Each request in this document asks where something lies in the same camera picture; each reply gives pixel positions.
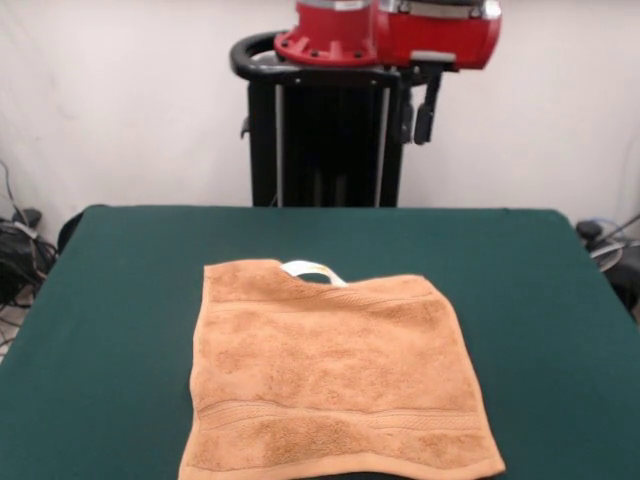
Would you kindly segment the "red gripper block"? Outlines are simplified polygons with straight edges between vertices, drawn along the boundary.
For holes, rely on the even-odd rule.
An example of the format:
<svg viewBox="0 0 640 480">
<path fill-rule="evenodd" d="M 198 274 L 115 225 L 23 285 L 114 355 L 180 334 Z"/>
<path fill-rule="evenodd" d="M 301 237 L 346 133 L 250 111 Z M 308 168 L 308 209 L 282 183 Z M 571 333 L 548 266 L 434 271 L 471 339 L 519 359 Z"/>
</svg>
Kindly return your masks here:
<svg viewBox="0 0 640 480">
<path fill-rule="evenodd" d="M 407 67 L 420 65 L 426 86 L 416 114 L 414 143 L 431 141 L 443 64 L 453 71 L 482 70 L 489 63 L 500 36 L 499 3 L 378 3 L 375 14 L 377 55 L 380 63 Z M 400 140 L 412 142 L 414 108 L 412 72 L 402 73 L 400 88 Z"/>
</svg>

